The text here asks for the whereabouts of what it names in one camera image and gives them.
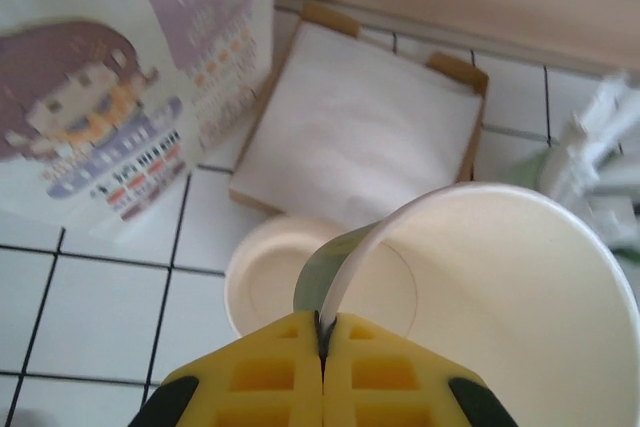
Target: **black grout line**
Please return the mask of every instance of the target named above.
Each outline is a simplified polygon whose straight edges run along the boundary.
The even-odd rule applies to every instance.
[[[75,254],[73,252],[60,252],[60,256],[70,258],[70,259],[94,260],[96,262],[109,262],[112,264],[134,265],[136,267],[146,267],[148,269],[167,270],[169,268],[168,264],[161,264],[158,262],[145,262],[142,260],[127,260],[127,259],[120,259],[118,257],[106,257],[101,255],[86,255],[86,254]]]
[[[88,377],[83,375],[59,375],[59,374],[47,374],[43,372],[30,372],[25,375],[25,378],[85,382],[85,383],[93,383],[93,384],[123,385],[123,386],[131,386],[131,387],[144,387],[144,382],[140,380],[109,379],[105,377]]]
[[[169,297],[169,287],[171,286],[171,276],[173,274],[173,266],[176,260],[176,253],[178,252],[178,242],[180,241],[180,232],[182,230],[182,221],[184,220],[184,212],[187,206],[187,200],[189,198],[189,187],[191,186],[191,174],[187,177],[186,185],[184,188],[184,195],[182,196],[182,205],[180,206],[180,215],[178,216],[178,226],[176,227],[176,234],[173,239],[173,248],[171,249],[171,261],[169,262],[169,270],[167,272],[167,281],[164,285],[164,292],[162,294],[162,302],[160,303],[160,312],[158,313],[158,324],[156,326],[156,333],[153,339],[153,347],[151,348],[151,357],[149,359],[149,369],[147,370],[147,380],[144,384],[144,391],[142,393],[142,402],[140,408],[147,401],[147,395],[149,394],[149,387],[151,386],[151,377],[153,375],[153,366],[156,361],[156,354],[158,353],[158,343],[160,341],[160,332],[162,331],[162,321],[164,320],[164,311],[167,307],[167,298]]]
[[[233,170],[231,169],[225,169],[223,167],[212,167],[210,165],[204,165],[204,164],[198,164],[198,169],[206,170],[209,172],[218,172],[219,174],[227,174],[227,175],[233,174]]]
[[[18,252],[25,252],[28,254],[55,254],[55,250],[34,249],[32,247],[18,247],[16,245],[0,244],[0,250],[11,250]]]
[[[17,371],[0,370],[0,376],[19,377],[24,375],[25,379],[43,379],[43,380],[62,380],[70,382],[85,382],[89,384],[107,384],[107,385],[130,385],[134,387],[144,387],[145,382],[142,380],[126,380],[126,379],[110,379],[106,377],[90,377],[84,375],[60,375],[47,374],[45,372],[25,372],[21,374]],[[158,382],[151,382],[152,387],[158,387]]]
[[[58,263],[58,255],[60,254],[60,248],[62,247],[62,242],[64,241],[65,232],[66,230],[64,228],[60,229],[60,236],[58,237],[56,251],[53,254],[53,261],[51,262],[51,268],[49,269],[47,282],[44,286],[44,291],[42,292],[42,300],[40,301],[40,306],[38,307],[38,314],[36,315],[36,320],[33,324],[33,330],[31,331],[31,337],[29,338],[29,345],[27,346],[27,352],[24,356],[24,362],[22,363],[22,368],[20,369],[20,376],[18,377],[16,390],[13,392],[13,399],[11,399],[11,406],[9,407],[9,412],[7,412],[7,420],[5,422],[5,427],[10,427],[11,422],[13,421],[13,416],[16,411],[16,406],[18,405],[20,390],[22,389],[22,384],[24,383],[25,375],[27,373],[27,366],[29,365],[29,360],[31,359],[31,353],[33,352],[33,346],[35,345],[35,342],[36,342],[36,336],[38,335],[38,328],[40,327],[40,322],[42,321],[44,307],[45,307],[45,304],[47,303],[49,290],[51,289],[51,283],[53,281],[53,275],[55,274],[55,271],[56,271],[56,265]]]
[[[9,250],[16,252],[25,252],[25,253],[36,253],[36,254],[46,254],[46,255],[56,255],[54,250],[40,250],[40,249],[32,249],[32,248],[23,248],[16,247],[14,245],[2,245],[0,244],[0,250]],[[106,257],[100,255],[86,255],[86,254],[75,254],[72,252],[60,252],[58,257],[61,258],[69,258],[69,259],[82,259],[82,260],[91,260],[95,262],[106,262],[111,264],[121,264],[121,265],[130,265],[134,267],[143,267],[149,269],[160,269],[160,270],[169,270],[169,264],[161,264],[157,262],[146,262],[141,260],[128,260],[128,259],[119,259],[117,257]],[[206,270],[198,267],[187,267],[187,266],[179,266],[174,265],[174,270],[179,272],[187,272],[192,274],[202,274],[209,275],[213,277],[224,277],[225,273],[223,271],[216,270]]]
[[[173,266],[173,270],[176,272],[185,272],[188,274],[200,274],[207,275],[209,277],[224,277],[225,273],[217,270],[205,270],[199,269],[197,267],[178,267],[177,265]]]
[[[544,71],[544,102],[547,113],[547,145],[551,147],[551,107],[549,103],[549,72],[547,66],[543,66]]]
[[[511,137],[518,137],[521,139],[535,140],[537,142],[548,143],[548,138],[542,134],[535,134],[533,132],[524,132],[522,130],[510,129],[509,127],[500,127],[498,125],[482,124],[482,129],[494,134],[509,135]]]

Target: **cartoon girl illustration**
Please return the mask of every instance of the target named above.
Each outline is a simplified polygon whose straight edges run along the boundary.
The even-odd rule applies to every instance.
[[[97,22],[0,37],[0,161],[103,145],[140,111],[140,95],[157,78],[155,69],[142,73],[123,35]]]

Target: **black rubber grip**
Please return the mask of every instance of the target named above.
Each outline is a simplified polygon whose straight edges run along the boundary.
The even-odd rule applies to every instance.
[[[158,387],[129,427],[176,427],[200,381],[181,377]]]
[[[456,377],[449,380],[449,388],[471,427],[518,427],[507,409],[485,386]]]

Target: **white napkin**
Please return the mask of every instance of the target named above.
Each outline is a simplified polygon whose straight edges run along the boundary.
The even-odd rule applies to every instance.
[[[303,24],[230,187],[357,228],[455,181],[480,104],[444,75]]]

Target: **white tile floor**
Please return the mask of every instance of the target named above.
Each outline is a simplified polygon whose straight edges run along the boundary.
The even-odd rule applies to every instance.
[[[296,16],[277,12],[274,55]],[[365,29],[362,37],[417,62],[441,50],[491,75],[475,164],[492,180],[557,138],[594,79],[552,67]],[[232,203],[227,181],[251,119],[113,245],[0,215],[0,425],[126,425],[174,368],[234,339],[224,271],[265,220]],[[640,287],[640,270],[625,266]]]

